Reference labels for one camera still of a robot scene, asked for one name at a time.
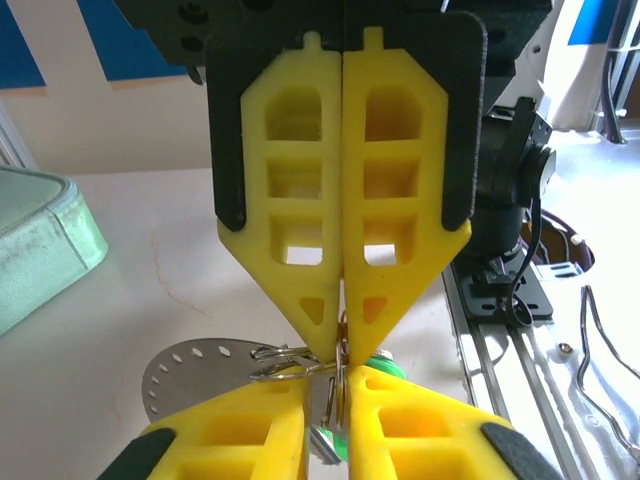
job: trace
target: robotic arm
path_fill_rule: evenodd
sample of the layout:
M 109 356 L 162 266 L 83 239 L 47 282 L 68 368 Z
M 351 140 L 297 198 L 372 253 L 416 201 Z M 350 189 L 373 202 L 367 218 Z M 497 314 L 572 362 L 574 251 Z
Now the robotic arm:
M 454 258 L 470 318 L 481 296 L 482 321 L 533 321 L 505 287 L 550 129 L 531 99 L 495 103 L 550 0 L 115 1 L 206 83 L 220 239 L 308 347 L 262 354 L 315 364 L 152 425 L 101 479 L 306 478 L 317 371 L 335 372 L 353 479 L 559 478 L 504 420 L 365 366 Z

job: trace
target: white table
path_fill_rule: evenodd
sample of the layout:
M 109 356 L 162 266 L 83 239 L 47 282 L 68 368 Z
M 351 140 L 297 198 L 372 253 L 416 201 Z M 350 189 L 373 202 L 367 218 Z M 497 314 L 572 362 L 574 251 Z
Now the white table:
M 299 345 L 220 244 L 210 170 L 80 176 L 110 252 L 0 337 L 0 479 L 96 478 L 148 425 L 148 362 L 203 337 Z M 440 279 L 383 344 L 409 379 L 467 400 Z

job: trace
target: yellow foam pad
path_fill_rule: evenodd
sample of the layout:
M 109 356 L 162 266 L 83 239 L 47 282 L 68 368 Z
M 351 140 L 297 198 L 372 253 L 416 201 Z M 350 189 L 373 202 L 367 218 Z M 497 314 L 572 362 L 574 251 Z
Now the yellow foam pad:
M 308 33 L 241 100 L 247 223 L 220 240 L 302 340 L 335 357 L 342 275 L 341 55 Z
M 306 480 L 308 386 L 254 383 L 154 423 L 177 436 L 149 480 Z
M 484 438 L 508 422 L 366 366 L 348 374 L 351 480 L 512 480 Z
M 352 365 L 368 360 L 471 235 L 468 222 L 455 232 L 441 224 L 446 92 L 406 51 L 383 49 L 381 29 L 364 35 L 364 50 L 344 53 L 342 86 L 342 248 Z M 367 250 L 379 245 L 387 257 L 368 262 Z

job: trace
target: perforated metal plate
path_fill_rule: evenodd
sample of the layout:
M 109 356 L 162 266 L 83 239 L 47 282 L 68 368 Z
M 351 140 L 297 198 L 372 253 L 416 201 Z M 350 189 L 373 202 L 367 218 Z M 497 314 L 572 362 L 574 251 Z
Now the perforated metal plate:
M 270 365 L 251 358 L 251 351 L 264 346 L 271 345 L 229 338 L 202 338 L 163 350 L 149 363 L 142 379 L 142 400 L 149 420 L 155 422 L 247 385 L 251 373 Z M 328 387 L 328 375 L 313 378 L 312 424 L 320 424 Z M 333 422 L 330 427 L 335 431 Z

